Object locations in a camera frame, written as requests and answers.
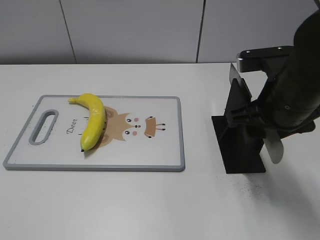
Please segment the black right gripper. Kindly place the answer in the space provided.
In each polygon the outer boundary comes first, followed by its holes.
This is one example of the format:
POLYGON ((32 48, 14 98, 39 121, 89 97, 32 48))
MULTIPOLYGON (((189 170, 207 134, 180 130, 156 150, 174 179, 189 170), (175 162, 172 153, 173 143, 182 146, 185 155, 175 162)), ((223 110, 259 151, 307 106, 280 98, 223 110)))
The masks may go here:
POLYGON ((296 50, 281 69, 270 72, 256 104, 228 110, 230 128, 239 125, 258 127, 262 119, 280 136, 312 132, 320 116, 320 58, 314 51, 296 50))

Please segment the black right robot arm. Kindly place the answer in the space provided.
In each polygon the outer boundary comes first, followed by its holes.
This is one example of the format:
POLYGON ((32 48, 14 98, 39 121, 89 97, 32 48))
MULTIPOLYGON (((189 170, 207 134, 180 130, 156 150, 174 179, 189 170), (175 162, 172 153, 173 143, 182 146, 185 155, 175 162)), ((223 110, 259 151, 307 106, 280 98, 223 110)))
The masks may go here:
POLYGON ((267 81, 254 101, 243 80, 232 83, 244 94, 244 103, 226 109, 229 127, 275 129, 281 138, 313 131, 320 117, 320 12, 298 27, 292 46, 240 52, 237 69, 262 71, 267 81))

